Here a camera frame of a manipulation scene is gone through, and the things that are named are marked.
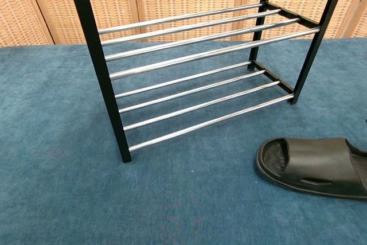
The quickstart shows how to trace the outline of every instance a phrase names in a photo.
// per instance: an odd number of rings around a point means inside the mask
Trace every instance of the chrome rod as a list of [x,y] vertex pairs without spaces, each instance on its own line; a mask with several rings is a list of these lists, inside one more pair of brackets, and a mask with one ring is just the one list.
[[267,15],[278,14],[280,11],[281,9],[264,11],[262,13],[240,15],[239,17],[223,18],[221,20],[200,22],[200,23],[195,23],[195,24],[190,24],[190,25],[184,25],[184,26],[178,26],[178,27],[173,27],[173,28],[168,28],[168,29],[157,30],[157,31],[148,32],[148,33],[134,34],[132,36],[119,37],[119,38],[113,38],[111,40],[105,40],[105,41],[102,41],[101,44],[102,46],[106,46],[106,45],[111,45],[111,44],[119,43],[119,42],[140,40],[142,38],[162,36],[164,34],[172,34],[172,33],[183,32],[183,31],[188,31],[188,30],[193,30],[193,29],[198,29],[198,28],[215,26],[219,24],[226,24],[226,23],[231,23],[231,22],[236,22],[236,21],[241,21],[241,20],[249,20],[251,18],[265,17]]
[[229,13],[230,11],[240,11],[240,10],[246,10],[246,9],[251,9],[251,8],[258,8],[258,7],[261,7],[261,6],[262,6],[262,4],[259,3],[259,4],[250,4],[250,5],[232,7],[232,8],[225,8],[225,9],[214,10],[214,11],[202,11],[200,13],[194,13],[194,14],[175,15],[173,17],[159,18],[159,19],[156,19],[156,20],[148,20],[148,21],[143,21],[143,22],[137,22],[137,23],[127,24],[127,25],[122,25],[122,26],[116,26],[116,27],[110,27],[110,28],[106,28],[106,29],[100,29],[100,30],[98,30],[98,33],[99,34],[108,34],[108,33],[119,32],[119,31],[129,30],[129,29],[138,28],[138,27],[161,24],[161,23],[164,23],[164,22],[172,22],[172,21],[177,21],[177,20],[188,20],[189,18],[204,17],[206,15]]
[[206,71],[206,72],[203,72],[203,73],[199,73],[199,74],[196,74],[196,75],[192,75],[192,76],[188,76],[188,77],[182,77],[182,78],[177,79],[177,80],[171,80],[171,81],[167,81],[165,83],[159,83],[159,84],[156,84],[156,85],[143,87],[143,88],[140,88],[140,89],[136,89],[136,90],[128,91],[128,92],[125,92],[125,93],[117,94],[117,95],[115,95],[115,98],[118,99],[118,98],[130,96],[130,95],[138,94],[138,93],[141,93],[141,92],[161,88],[161,87],[168,86],[168,85],[171,85],[171,84],[181,83],[183,81],[196,79],[198,77],[204,77],[204,76],[219,73],[219,72],[222,72],[222,71],[225,71],[225,70],[230,70],[230,69],[234,69],[234,68],[237,68],[237,67],[246,66],[246,65],[249,65],[250,63],[251,62],[249,62],[249,61],[246,61],[244,63],[237,63],[237,64],[233,64],[233,65],[230,65],[230,66],[226,66],[226,67],[214,69],[214,70],[211,70],[211,71]]
[[208,90],[210,88],[214,88],[214,87],[218,87],[218,86],[221,86],[221,85],[233,83],[235,81],[244,80],[244,79],[247,79],[249,77],[254,77],[254,76],[257,76],[257,75],[261,75],[264,72],[265,72],[265,70],[257,71],[255,73],[251,73],[251,74],[247,74],[247,75],[242,75],[242,76],[239,76],[239,77],[234,77],[233,79],[219,81],[217,83],[212,83],[212,84],[205,85],[205,86],[202,86],[202,87],[198,87],[198,88],[195,88],[195,89],[187,90],[187,91],[184,91],[184,92],[181,92],[181,93],[169,95],[167,97],[159,98],[159,99],[156,99],[156,100],[151,100],[149,102],[139,103],[139,104],[136,104],[134,106],[129,106],[129,107],[120,109],[119,112],[121,114],[121,113],[124,113],[124,112],[128,112],[128,111],[132,111],[132,110],[135,110],[135,109],[139,109],[139,108],[142,108],[142,107],[151,106],[153,104],[162,103],[162,102],[165,102],[167,100],[172,100],[172,99],[183,97],[183,96],[186,96],[186,95],[190,95],[190,94],[193,94],[193,93],[196,93],[196,92]]
[[179,57],[177,59],[166,60],[166,61],[163,61],[161,63],[145,65],[145,66],[136,67],[136,68],[133,68],[133,69],[128,69],[128,70],[112,73],[112,74],[110,74],[110,78],[111,78],[111,80],[116,80],[116,79],[120,79],[121,77],[127,77],[127,76],[132,76],[132,75],[136,75],[136,74],[140,74],[140,73],[145,73],[145,72],[149,72],[149,71],[153,71],[153,70],[157,70],[157,69],[161,69],[161,68],[165,68],[165,67],[169,67],[169,66],[173,66],[173,65],[177,65],[177,64],[187,63],[189,61],[204,59],[204,58],[207,58],[207,57],[218,56],[218,55],[221,55],[221,54],[226,54],[226,53],[230,53],[230,52],[234,52],[234,51],[238,51],[238,50],[243,50],[243,49],[248,49],[248,48],[252,48],[252,47],[256,47],[256,46],[270,44],[270,43],[273,43],[273,42],[289,40],[289,39],[295,38],[295,37],[302,37],[302,36],[306,36],[308,34],[317,33],[319,30],[320,30],[320,28],[317,27],[317,28],[312,28],[312,29],[309,29],[309,30],[301,31],[301,32],[286,34],[284,36],[268,38],[266,40],[251,41],[251,42],[246,42],[246,43],[243,43],[243,44],[238,44],[238,45],[234,45],[234,46],[229,46],[229,47],[225,47],[225,48],[211,50],[211,51],[207,51],[207,52],[203,52],[203,53],[199,53],[199,54],[194,54],[194,55],[185,56],[185,57]]
[[146,141],[144,143],[139,143],[139,144],[137,144],[135,146],[129,147],[129,151],[132,152],[132,151],[135,151],[135,150],[138,150],[138,149],[142,149],[142,148],[144,148],[146,146],[150,146],[150,145],[153,145],[155,143],[159,143],[159,142],[162,142],[162,141],[165,141],[165,140],[168,140],[168,139],[175,138],[177,136],[180,136],[180,135],[183,135],[183,134],[192,132],[194,130],[201,129],[201,128],[205,127],[205,126],[210,126],[210,125],[212,125],[214,123],[218,123],[218,122],[221,122],[223,120],[227,120],[227,119],[236,117],[238,115],[242,115],[242,114],[248,113],[250,111],[254,111],[254,110],[263,108],[265,106],[270,106],[272,104],[279,103],[279,102],[282,102],[284,100],[292,99],[293,97],[294,97],[294,95],[293,94],[290,94],[290,95],[286,95],[286,96],[283,96],[283,97],[280,97],[280,98],[277,98],[277,99],[274,99],[274,100],[270,100],[270,101],[265,102],[265,103],[260,103],[257,106],[252,106],[252,107],[249,107],[249,108],[246,108],[246,109],[243,109],[243,110],[240,110],[240,111],[237,111],[237,112],[228,114],[226,116],[222,116],[222,117],[219,117],[219,118],[216,118],[216,119],[213,119],[213,120],[209,120],[207,122],[200,123],[198,125],[195,125],[195,126],[192,126],[192,127],[188,127],[186,129],[182,129],[182,130],[179,130],[179,131],[176,131],[176,132],[173,132],[173,133],[170,133],[170,134],[167,134],[167,135],[158,137],[156,139],[152,139],[152,140]]
[[220,33],[220,34],[210,34],[208,36],[195,37],[195,38],[189,38],[187,40],[180,40],[180,41],[174,41],[174,42],[169,42],[169,43],[160,44],[160,45],[154,45],[154,46],[150,46],[150,47],[145,47],[145,48],[140,48],[140,49],[136,49],[136,50],[126,51],[126,52],[123,52],[123,53],[108,55],[108,56],[106,56],[106,61],[123,59],[123,58],[126,58],[126,57],[132,57],[132,56],[141,55],[141,54],[145,54],[145,53],[155,52],[155,51],[158,51],[158,50],[169,49],[169,48],[173,48],[173,47],[189,45],[189,44],[204,42],[204,41],[208,41],[208,40],[215,40],[215,39],[224,38],[224,37],[237,36],[239,34],[247,34],[247,33],[272,29],[272,28],[278,28],[278,27],[281,27],[281,26],[286,26],[286,25],[289,25],[289,24],[292,24],[292,23],[296,23],[298,21],[299,21],[299,18],[293,18],[291,20],[280,21],[280,22],[277,22],[277,23],[270,23],[270,24],[259,25],[259,26],[250,27],[250,28],[246,28],[246,29],[240,29],[240,30],[235,30],[235,31],[224,32],[224,33]]
[[216,104],[216,103],[221,103],[221,102],[224,102],[226,100],[231,100],[231,99],[237,98],[239,96],[243,96],[243,95],[250,94],[250,93],[253,93],[253,92],[268,88],[268,87],[272,87],[272,86],[278,85],[279,83],[280,83],[280,81],[275,81],[273,83],[268,83],[268,84],[265,84],[265,85],[261,85],[261,86],[255,87],[253,89],[250,89],[250,90],[241,91],[239,93],[231,94],[231,95],[225,96],[223,98],[211,100],[211,101],[206,102],[206,103],[201,103],[201,104],[198,104],[196,106],[191,106],[191,107],[181,109],[181,110],[178,110],[178,111],[175,111],[175,112],[171,112],[171,113],[168,113],[168,114],[165,114],[165,115],[162,115],[162,116],[158,116],[158,117],[155,117],[155,118],[152,118],[152,119],[149,119],[149,120],[144,120],[144,121],[141,121],[139,123],[134,123],[133,125],[129,125],[129,126],[124,127],[124,130],[127,131],[127,130],[131,130],[131,129],[135,129],[137,127],[149,125],[150,123],[156,123],[156,122],[159,122],[160,120],[165,120],[165,119],[168,119],[168,118],[171,118],[171,117],[174,117],[174,116],[182,115],[184,113],[191,112],[191,111],[203,108],[203,107],[211,106],[211,105]]

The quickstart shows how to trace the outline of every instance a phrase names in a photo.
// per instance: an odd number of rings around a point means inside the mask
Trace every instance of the carpet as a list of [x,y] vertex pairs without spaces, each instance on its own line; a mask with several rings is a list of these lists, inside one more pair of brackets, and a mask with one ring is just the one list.
[[[203,42],[108,63],[110,72],[239,42]],[[106,54],[152,45],[112,45]],[[310,40],[260,48],[294,85]],[[229,53],[114,81],[129,91],[248,60]],[[273,137],[346,137],[367,150],[367,39],[324,40],[299,102],[262,108],[132,153],[121,162],[85,45],[0,49],[0,244],[365,244],[367,202],[266,181],[257,147]],[[119,99],[146,102],[248,73],[210,75]],[[129,125],[268,83],[237,81],[123,114]],[[129,145],[284,95],[280,88],[127,132]]]

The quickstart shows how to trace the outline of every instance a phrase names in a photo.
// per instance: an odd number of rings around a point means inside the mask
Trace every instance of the metal bar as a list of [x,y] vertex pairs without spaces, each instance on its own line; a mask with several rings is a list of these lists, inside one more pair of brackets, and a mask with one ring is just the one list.
[[194,54],[194,55],[185,56],[185,57],[179,57],[177,59],[166,60],[166,61],[163,61],[161,63],[145,65],[145,66],[136,67],[136,68],[133,68],[133,69],[128,69],[128,70],[125,70],[125,71],[112,73],[112,74],[110,74],[110,78],[111,78],[111,80],[116,80],[116,79],[120,79],[121,77],[127,77],[127,76],[132,76],[132,75],[136,75],[136,74],[140,74],[140,73],[145,73],[145,72],[149,72],[149,71],[153,71],[153,70],[157,70],[157,69],[161,69],[161,68],[165,68],[165,67],[169,67],[169,66],[173,66],[173,65],[177,65],[177,64],[187,63],[189,61],[204,59],[204,58],[207,58],[207,57],[218,56],[218,55],[221,55],[221,54],[226,54],[226,53],[230,53],[230,52],[233,52],[233,51],[243,50],[243,49],[247,49],[247,48],[251,48],[251,47],[255,47],[255,46],[270,44],[270,43],[273,43],[273,42],[289,40],[289,39],[295,38],[295,37],[306,36],[308,34],[317,33],[318,31],[319,31],[318,28],[313,28],[313,29],[309,29],[309,30],[305,30],[305,31],[301,31],[301,32],[287,34],[287,35],[284,35],[284,36],[269,38],[269,39],[266,39],[266,40],[251,41],[251,42],[246,42],[246,43],[239,44],[239,45],[234,45],[234,46],[229,46],[229,47],[225,47],[225,48],[221,48],[221,49],[211,50],[211,51],[207,51],[207,52],[203,52],[203,53],[199,53],[199,54]]
[[[266,11],[266,5],[265,5],[265,3],[268,2],[268,1],[269,0],[260,0],[260,2],[263,3],[264,5],[261,6],[261,7],[259,7],[258,13],[262,13],[262,12]],[[256,26],[263,25],[264,22],[265,22],[265,18],[258,18],[256,20]],[[261,34],[262,33],[263,33],[262,31],[255,32],[253,34],[252,41],[261,40]],[[254,60],[256,60],[257,59],[257,53],[258,53],[258,51],[259,51],[259,47],[258,46],[252,48],[251,51],[250,51],[250,57],[249,57],[248,60],[251,61],[251,62],[253,62]],[[252,71],[253,69],[254,69],[253,64],[250,64],[250,65],[247,66],[247,70]]]
[[218,86],[221,86],[221,85],[234,83],[235,81],[244,80],[244,79],[247,79],[249,77],[254,77],[254,76],[257,76],[257,75],[261,75],[264,72],[265,72],[265,70],[262,70],[262,71],[258,71],[258,72],[252,73],[252,74],[247,74],[247,75],[242,75],[242,76],[239,76],[239,77],[234,77],[233,79],[223,80],[223,81],[219,81],[217,83],[212,83],[212,84],[205,85],[205,86],[202,86],[202,87],[198,87],[198,88],[195,88],[195,89],[191,89],[191,90],[187,90],[187,91],[180,92],[180,93],[177,93],[177,94],[169,95],[167,97],[162,97],[162,98],[159,98],[159,99],[151,100],[149,102],[139,103],[139,104],[136,104],[134,106],[129,106],[129,107],[122,108],[122,109],[119,110],[119,112],[121,114],[121,113],[124,113],[124,112],[139,109],[139,108],[142,108],[142,107],[151,106],[153,104],[162,103],[162,102],[165,102],[167,100],[176,99],[176,98],[183,97],[183,96],[186,96],[186,95],[190,95],[190,94],[193,94],[193,93],[196,93],[196,92],[200,92],[200,91],[208,90],[208,89],[211,89],[211,88],[214,88],[214,87],[218,87]]
[[246,108],[246,109],[243,109],[243,110],[240,110],[240,111],[237,111],[237,112],[228,114],[226,116],[222,116],[222,117],[219,117],[219,118],[216,118],[216,119],[213,119],[213,120],[209,120],[207,122],[200,123],[198,125],[195,125],[195,126],[192,126],[192,127],[188,127],[186,129],[182,129],[182,130],[179,130],[179,131],[176,131],[176,132],[173,132],[173,133],[170,133],[170,134],[167,134],[167,135],[158,137],[156,139],[152,139],[152,140],[146,141],[144,143],[137,144],[135,146],[131,146],[130,147],[130,151],[135,151],[135,150],[138,150],[138,149],[142,149],[144,147],[147,147],[147,146],[150,146],[150,145],[154,145],[155,143],[159,143],[159,142],[162,142],[162,141],[165,141],[165,140],[168,140],[168,139],[172,139],[172,138],[175,138],[177,136],[180,136],[180,135],[183,135],[183,134],[192,132],[194,130],[201,129],[203,127],[210,126],[210,125],[213,125],[213,124],[218,123],[218,122],[222,122],[224,120],[227,120],[227,119],[230,119],[230,118],[233,118],[233,117],[236,117],[236,116],[239,116],[239,115],[248,113],[250,111],[254,111],[254,110],[263,108],[265,106],[270,106],[272,104],[279,103],[279,102],[282,102],[284,100],[289,100],[291,98],[293,98],[293,95],[286,95],[286,96],[283,96],[283,97],[280,97],[280,98],[277,98],[277,99],[274,99],[274,100],[270,100],[270,101],[265,102],[265,103],[258,104],[257,106],[249,107],[249,108]]
[[277,28],[277,27],[286,26],[286,25],[289,25],[289,24],[292,24],[292,23],[296,23],[298,21],[299,21],[299,18],[294,18],[294,19],[290,19],[290,20],[280,21],[280,22],[277,22],[277,23],[260,25],[260,26],[250,27],[250,28],[241,29],[241,30],[229,31],[229,32],[224,32],[224,33],[220,33],[220,34],[210,34],[208,36],[195,37],[195,38],[189,38],[187,40],[180,40],[180,41],[174,41],[174,42],[160,44],[160,45],[154,45],[154,46],[145,47],[145,48],[141,48],[141,49],[126,51],[126,52],[123,52],[123,53],[112,54],[112,55],[106,56],[106,61],[108,62],[108,61],[112,61],[112,60],[123,59],[125,57],[132,57],[132,56],[141,55],[141,54],[145,54],[145,53],[155,52],[155,51],[158,51],[158,50],[169,49],[169,48],[172,48],[172,47],[189,45],[189,44],[204,42],[204,41],[208,41],[208,40],[215,40],[215,39],[224,38],[224,37],[232,37],[232,36],[236,36],[236,35],[239,35],[239,34],[247,34],[247,33],[257,32],[258,30],[266,30],[266,29],[271,29],[271,28]]
[[319,26],[319,23],[317,23],[314,20],[309,19],[308,17],[304,17],[303,15],[300,14],[296,14],[290,10],[287,10],[283,7],[280,7],[278,5],[275,5],[273,3],[266,3],[266,8],[267,10],[276,10],[276,9],[281,9],[282,11],[279,12],[280,15],[292,19],[292,18],[299,18],[299,24],[307,27],[307,28],[315,28],[317,26]]
[[264,75],[267,76],[272,81],[280,81],[279,86],[285,90],[287,93],[293,93],[293,87],[290,86],[286,81],[281,80],[276,74],[271,72],[268,68],[266,68],[263,64],[259,63],[257,60],[254,61],[254,65],[258,70],[265,70]]
[[189,18],[204,17],[207,15],[229,13],[230,11],[240,11],[240,10],[246,10],[246,9],[251,9],[251,8],[258,8],[261,5],[262,5],[261,3],[258,3],[258,4],[242,5],[238,7],[225,8],[225,9],[214,10],[214,11],[202,11],[200,13],[175,15],[173,17],[159,18],[156,20],[148,20],[148,21],[137,22],[133,24],[110,27],[106,29],[100,29],[98,30],[98,33],[108,34],[108,33],[119,32],[119,31],[129,30],[129,29],[138,28],[138,27],[161,24],[165,22],[172,22],[172,21],[177,21],[177,20],[188,20]]
[[260,90],[268,88],[268,87],[278,85],[278,83],[279,83],[279,81],[275,81],[273,83],[268,83],[268,84],[265,84],[265,85],[261,85],[261,86],[255,87],[253,89],[250,89],[250,90],[241,91],[239,93],[231,94],[231,95],[223,97],[223,98],[211,100],[209,102],[201,103],[201,104],[198,104],[196,106],[191,106],[191,107],[188,107],[188,108],[185,108],[185,109],[174,111],[174,112],[171,112],[171,113],[168,113],[168,114],[165,114],[165,115],[162,115],[162,116],[158,116],[158,117],[155,117],[155,118],[152,118],[152,119],[149,119],[149,120],[144,120],[144,121],[139,122],[139,123],[134,123],[133,125],[126,126],[124,128],[124,130],[127,131],[127,130],[135,129],[135,128],[138,128],[138,127],[141,127],[141,126],[146,126],[146,125],[149,125],[151,123],[159,122],[160,120],[165,120],[165,119],[172,118],[172,117],[175,117],[175,116],[178,116],[178,115],[182,115],[184,113],[188,113],[188,112],[198,110],[198,109],[201,109],[201,108],[204,108],[204,107],[207,107],[207,106],[211,106],[211,105],[216,104],[216,103],[221,103],[221,102],[224,102],[226,100],[231,100],[231,99],[234,99],[234,98],[238,98],[238,97],[244,96],[246,94],[250,94],[250,93],[260,91]]
[[200,23],[196,23],[196,24],[178,26],[178,27],[173,27],[173,28],[169,28],[169,29],[162,29],[162,30],[143,33],[143,34],[134,34],[132,36],[119,37],[119,38],[114,38],[114,39],[111,39],[111,40],[105,40],[105,41],[102,41],[101,44],[102,44],[102,46],[106,46],[106,45],[111,45],[111,44],[115,44],[115,43],[119,43],[119,42],[128,42],[128,41],[133,41],[133,40],[140,40],[140,39],[148,38],[148,37],[162,36],[164,34],[172,34],[172,33],[183,32],[183,31],[188,31],[188,30],[193,30],[193,29],[198,29],[198,28],[204,28],[204,27],[209,27],[209,26],[215,26],[215,25],[225,24],[225,23],[230,23],[230,22],[235,22],[235,21],[249,20],[251,18],[265,17],[266,15],[278,14],[278,12],[280,12],[280,11],[281,11],[280,9],[279,10],[272,10],[272,11],[265,11],[263,13],[241,15],[239,17],[224,18],[222,20],[214,20],[214,21],[209,21],[209,22],[200,22]]
[[114,130],[123,162],[130,162],[131,156],[128,149],[123,125],[115,100],[114,90],[108,75],[108,68],[104,59],[104,53],[98,36],[97,25],[94,19],[90,0],[74,0],[78,12],[81,27],[83,28],[85,40],[87,41],[89,53],[96,71],[99,86],[106,104],[108,116]]
[[298,100],[299,94],[303,88],[303,85],[307,79],[307,75],[309,74],[309,71],[311,69],[312,63],[314,62],[315,56],[317,54],[317,50],[320,47],[322,38],[325,34],[325,31],[327,29],[327,26],[330,22],[331,16],[333,15],[334,9],[338,3],[338,0],[327,0],[325,9],[322,13],[321,19],[320,19],[320,32],[315,34],[309,51],[307,52],[306,58],[304,60],[301,72],[298,76],[298,80],[296,82],[296,85],[294,87],[294,98],[291,101],[291,104],[295,104]]
[[165,83],[159,83],[159,84],[156,84],[156,85],[143,87],[143,88],[140,88],[140,89],[136,89],[136,90],[128,91],[128,92],[125,92],[125,93],[117,94],[117,95],[115,95],[115,98],[118,99],[118,98],[130,96],[130,95],[138,94],[138,93],[141,93],[141,92],[161,88],[161,87],[172,85],[172,84],[175,84],[175,83],[181,83],[183,81],[196,79],[198,77],[204,77],[204,76],[207,76],[207,75],[219,73],[219,72],[222,72],[222,71],[225,71],[225,70],[234,69],[234,68],[245,66],[245,65],[248,65],[248,64],[250,64],[250,62],[246,61],[244,63],[237,63],[237,64],[234,64],[234,65],[222,67],[222,68],[219,68],[219,69],[214,69],[214,70],[199,73],[199,74],[196,74],[196,75],[192,75],[192,76],[188,76],[188,77],[182,77],[182,78],[177,79],[177,80],[171,80],[171,81],[167,81]]

